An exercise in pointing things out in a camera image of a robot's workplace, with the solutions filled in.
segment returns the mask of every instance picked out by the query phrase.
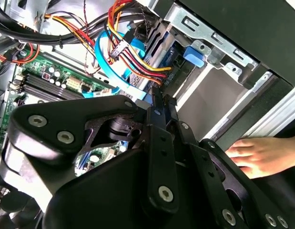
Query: black plastic bracket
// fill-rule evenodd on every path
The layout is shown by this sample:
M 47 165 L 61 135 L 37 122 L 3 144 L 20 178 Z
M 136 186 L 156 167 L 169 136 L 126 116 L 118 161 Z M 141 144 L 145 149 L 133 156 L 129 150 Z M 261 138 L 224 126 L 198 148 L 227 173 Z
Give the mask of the black plastic bracket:
M 153 88 L 153 105 L 147 110 L 148 153 L 148 203 L 145 211 L 153 218 L 163 218 L 163 213 L 175 214 L 179 208 L 177 174 L 172 135 L 166 131 L 162 95 Z

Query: black wire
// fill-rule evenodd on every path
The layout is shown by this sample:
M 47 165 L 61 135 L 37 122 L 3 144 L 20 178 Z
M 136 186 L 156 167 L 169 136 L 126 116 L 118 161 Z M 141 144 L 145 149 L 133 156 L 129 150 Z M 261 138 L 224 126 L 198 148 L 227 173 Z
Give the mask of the black wire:
M 66 25 L 64 25 L 63 23 L 61 23 L 60 21 L 57 21 L 57 20 L 55 20 L 56 22 L 58 22 L 59 24 L 61 24 L 61 25 L 63 25 L 65 28 L 67 28 L 71 33 L 72 33 L 72 35 L 85 47 L 85 49 L 87 49 L 87 47 L 81 42 L 81 40 L 72 32 L 72 30 L 68 27 L 68 26 L 66 26 Z M 91 46 L 91 44 L 89 43 L 89 41 L 87 41 L 84 37 L 82 37 L 82 39 L 83 40 L 85 40 L 86 41 L 86 43 L 92 48 L 92 49 L 94 49 L 94 47 L 92 47 Z M 94 57 L 95 57 L 95 54 L 94 53 L 92 53 L 92 52 L 90 52 L 90 50 L 89 49 L 87 49 L 87 51 L 89 52 L 89 53 L 91 53 Z
M 26 44 L 20 44 L 18 49 L 23 49 L 24 46 Z M 14 48 L 11 50 L 11 54 L 12 57 L 14 58 L 15 56 L 18 55 L 18 53 L 20 52 L 18 49 Z M 10 69 L 11 64 L 10 63 L 4 63 L 1 67 L 0 67 L 0 77 L 2 77 L 9 69 Z
M 124 21 L 134 21 L 134 20 L 142 20 L 142 11 L 139 8 L 129 8 L 133 6 L 133 4 L 126 4 L 123 6 L 119 11 L 123 10 L 123 12 L 128 13 L 136 13 L 135 15 L 128 15 L 122 16 L 120 18 L 120 22 Z M 155 18 L 152 15 L 146 15 L 147 19 L 150 21 L 154 21 Z M 91 38 L 94 39 L 97 37 L 100 32 L 102 31 L 102 23 L 107 20 L 108 14 L 105 13 L 100 17 L 96 18 L 92 22 L 88 24 L 89 33 L 91 34 Z M 2 10 L 0 10 L 0 33 L 5 35 L 14 37 L 15 39 L 30 42 L 35 44 L 41 45 L 59 45 L 59 44 L 72 44 L 72 43 L 79 43 L 77 39 L 73 37 L 72 34 L 67 34 L 63 36 L 53 36 L 53 35 L 46 35 L 46 34 L 38 34 L 34 33 L 33 31 L 27 30 L 20 25 L 18 25 L 15 21 L 13 21 L 9 16 L 7 16 Z
M 110 37 L 110 34 L 109 34 L 109 31 L 108 31 L 108 28 L 107 28 L 107 22 L 105 21 L 105 23 L 104 23 L 104 31 L 105 31 L 105 33 L 106 33 L 106 35 L 107 35 L 107 37 L 108 37 L 108 39 L 109 39 L 109 41 L 110 41 L 110 43 L 115 47 L 116 45 L 114 44 L 114 42 L 113 42 L 113 40 L 112 40 L 112 38 Z M 121 41 L 114 33 L 112 33 L 113 34 L 113 36 L 115 37 L 115 39 L 117 39 L 119 42 Z M 121 56 L 123 56 L 123 58 L 125 58 L 125 59 L 127 59 L 127 61 L 128 61 L 128 63 L 130 64 L 130 65 L 132 65 L 134 68 L 135 68 L 135 70 L 138 72 L 138 73 L 140 73 L 141 75 L 144 75 L 144 76 L 148 76 L 148 77 L 151 77 L 151 78 L 157 78 L 157 79 L 159 79 L 159 80 L 163 80 L 164 78 L 163 77 L 158 77 L 158 76 L 155 76 L 155 75 L 149 75 L 149 74 L 147 74 L 147 73 L 144 73 L 143 71 L 141 71 L 141 69 L 139 69 L 135 64 L 133 64 L 132 63 L 132 61 L 125 55 L 125 54 L 121 54 Z
M 80 18 L 79 16 L 77 16 L 76 14 L 71 13 L 71 12 L 66 12 L 66 11 L 60 10 L 60 11 L 55 11 L 55 12 L 50 13 L 50 14 L 52 15 L 52 14 L 59 14 L 59 13 L 68 14 L 71 18 L 76 20 L 81 26 L 83 26 L 85 24 L 85 22 L 84 22 L 84 20 L 82 18 Z

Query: screw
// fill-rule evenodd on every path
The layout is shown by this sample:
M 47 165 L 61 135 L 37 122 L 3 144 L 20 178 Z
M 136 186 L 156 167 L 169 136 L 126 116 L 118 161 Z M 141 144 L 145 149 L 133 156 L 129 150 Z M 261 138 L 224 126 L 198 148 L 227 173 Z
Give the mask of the screw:
M 276 227 L 276 221 L 272 218 L 271 215 L 266 214 L 265 217 L 266 217 L 266 220 L 268 221 L 268 223 L 269 223 L 271 226 Z
M 65 144 L 71 144 L 72 142 L 74 142 L 74 136 L 73 136 L 73 134 L 71 134 L 68 131 L 60 131 L 57 134 L 57 139 L 60 142 L 63 142 Z
M 160 186 L 158 189 L 159 196 L 161 199 L 163 199 L 165 202 L 172 202 L 174 199 L 174 195 L 172 191 L 167 186 Z
M 26 56 L 26 55 L 27 55 L 27 52 L 24 51 L 24 50 L 22 50 L 22 51 L 20 51 L 20 55 L 21 55 L 21 56 Z
M 154 112 L 155 112 L 157 115 L 161 115 L 161 112 L 158 111 L 158 110 L 155 110 Z
M 189 126 L 188 126 L 186 123 L 182 123 L 182 126 L 183 126 L 186 130 L 189 129 Z
M 128 101 L 125 102 L 125 105 L 127 105 L 128 107 L 132 107 L 132 103 L 130 103 Z
M 32 115 L 29 117 L 28 121 L 35 127 L 43 127 L 48 123 L 47 119 L 40 115 Z
M 209 144 L 209 146 L 210 146 L 211 148 L 215 148 L 213 142 L 208 142 L 208 144 Z
M 263 76 L 263 80 L 268 80 L 268 78 L 269 78 L 269 75 L 268 75 L 268 74 L 265 74 L 265 75 Z
M 225 221 L 227 221 L 231 226 L 236 225 L 236 219 L 234 215 L 228 209 L 223 210 L 223 217 Z
M 288 228 L 287 222 L 281 216 L 277 216 L 277 219 L 279 220 L 279 222 L 282 224 L 284 228 Z

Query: black mount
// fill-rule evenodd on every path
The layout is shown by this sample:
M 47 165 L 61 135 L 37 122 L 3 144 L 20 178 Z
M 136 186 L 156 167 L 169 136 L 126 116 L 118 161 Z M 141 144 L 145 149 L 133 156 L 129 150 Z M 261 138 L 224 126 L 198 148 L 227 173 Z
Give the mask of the black mount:
M 198 144 L 175 105 L 154 88 L 147 110 L 121 95 L 17 108 L 7 146 L 42 162 L 43 170 L 70 169 L 78 154 L 129 141 L 127 152 L 55 193 L 43 228 L 284 229 L 278 218 L 288 222 L 286 216 L 215 142 Z M 47 124 L 30 125 L 32 115 Z M 61 131 L 73 142 L 59 141 Z

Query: hand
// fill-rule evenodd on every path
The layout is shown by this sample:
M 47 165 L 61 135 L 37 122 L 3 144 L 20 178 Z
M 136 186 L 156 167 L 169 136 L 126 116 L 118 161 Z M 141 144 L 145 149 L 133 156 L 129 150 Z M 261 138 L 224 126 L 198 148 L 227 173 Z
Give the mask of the hand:
M 250 179 L 265 177 L 295 166 L 295 137 L 242 139 L 226 153 Z

